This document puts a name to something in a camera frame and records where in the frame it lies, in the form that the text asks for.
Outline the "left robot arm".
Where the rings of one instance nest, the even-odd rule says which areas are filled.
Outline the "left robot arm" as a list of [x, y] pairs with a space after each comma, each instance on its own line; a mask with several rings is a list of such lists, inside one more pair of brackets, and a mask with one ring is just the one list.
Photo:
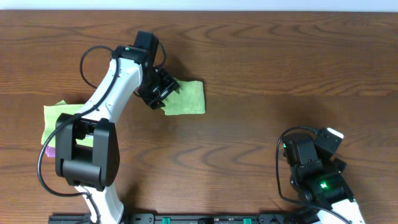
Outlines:
[[130, 97], [137, 94], [156, 110], [179, 88], [173, 76], [154, 65], [159, 46], [112, 50], [107, 74], [91, 98], [74, 115], [57, 119], [55, 171], [84, 195], [89, 222], [120, 223], [124, 215], [114, 186], [120, 163], [116, 124]]

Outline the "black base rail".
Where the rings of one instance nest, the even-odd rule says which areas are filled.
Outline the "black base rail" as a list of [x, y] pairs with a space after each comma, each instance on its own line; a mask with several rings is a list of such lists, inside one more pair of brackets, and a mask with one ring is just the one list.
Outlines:
[[122, 215], [123, 224], [297, 224], [304, 223], [296, 215], [260, 213], [259, 215], [155, 215], [132, 213]]

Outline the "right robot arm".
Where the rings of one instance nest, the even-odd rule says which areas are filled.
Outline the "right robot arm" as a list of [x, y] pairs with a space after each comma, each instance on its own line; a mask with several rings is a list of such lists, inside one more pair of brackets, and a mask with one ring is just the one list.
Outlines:
[[342, 176], [346, 166], [346, 162], [335, 158], [290, 167], [290, 183], [298, 193], [299, 202], [326, 209], [312, 212], [322, 223], [342, 222], [332, 212], [341, 215], [348, 223], [364, 223], [354, 194]]

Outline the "folded purple cloth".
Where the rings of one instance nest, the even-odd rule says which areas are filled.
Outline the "folded purple cloth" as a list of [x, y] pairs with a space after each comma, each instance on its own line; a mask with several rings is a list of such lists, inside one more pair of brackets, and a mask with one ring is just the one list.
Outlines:
[[47, 146], [45, 149], [47, 157], [54, 158], [56, 156], [56, 150], [54, 147]]

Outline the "light green microfiber cloth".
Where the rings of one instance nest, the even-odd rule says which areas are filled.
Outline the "light green microfiber cloth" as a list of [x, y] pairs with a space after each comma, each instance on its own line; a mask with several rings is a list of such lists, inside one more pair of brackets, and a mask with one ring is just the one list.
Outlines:
[[205, 93], [201, 81], [180, 81], [178, 92], [173, 91], [162, 102], [166, 116], [205, 114]]

